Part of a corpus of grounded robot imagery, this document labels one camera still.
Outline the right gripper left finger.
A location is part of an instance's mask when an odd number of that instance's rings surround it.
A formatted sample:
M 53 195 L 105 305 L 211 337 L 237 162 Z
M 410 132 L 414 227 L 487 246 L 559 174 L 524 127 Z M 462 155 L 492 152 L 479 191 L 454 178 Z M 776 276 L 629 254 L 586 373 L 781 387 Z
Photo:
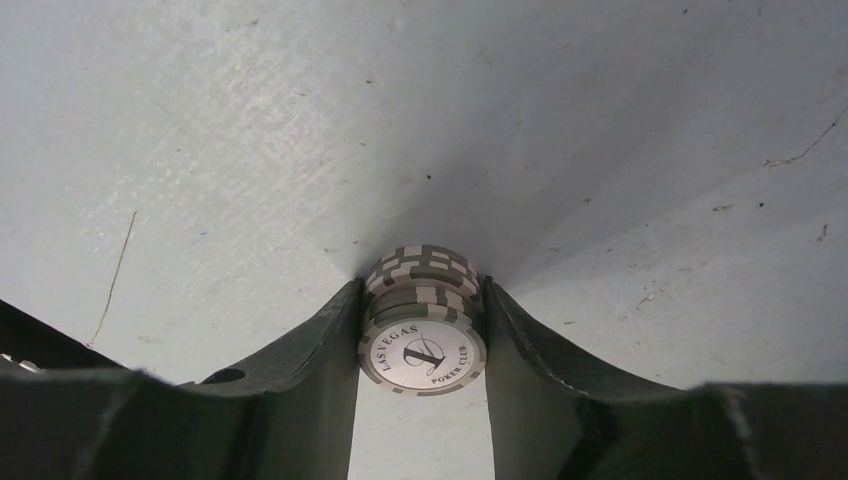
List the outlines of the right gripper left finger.
M 362 283 L 199 383 L 1 354 L 5 479 L 344 479 Z

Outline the grey poker chip stack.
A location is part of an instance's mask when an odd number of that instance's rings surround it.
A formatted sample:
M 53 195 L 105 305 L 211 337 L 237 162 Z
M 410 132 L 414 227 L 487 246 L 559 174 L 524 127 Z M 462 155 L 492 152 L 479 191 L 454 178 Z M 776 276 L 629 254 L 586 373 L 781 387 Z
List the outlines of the grey poker chip stack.
M 375 384 L 419 397 L 457 391 L 484 371 L 478 272 L 437 245 L 398 248 L 370 269 L 363 293 L 361 369 Z

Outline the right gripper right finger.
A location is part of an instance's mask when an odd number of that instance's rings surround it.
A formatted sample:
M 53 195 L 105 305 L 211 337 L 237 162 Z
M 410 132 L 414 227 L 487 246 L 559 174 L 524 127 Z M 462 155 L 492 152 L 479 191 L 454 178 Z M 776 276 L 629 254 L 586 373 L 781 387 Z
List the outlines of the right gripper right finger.
M 483 284 L 499 479 L 843 479 L 845 384 L 676 389 L 590 354 Z

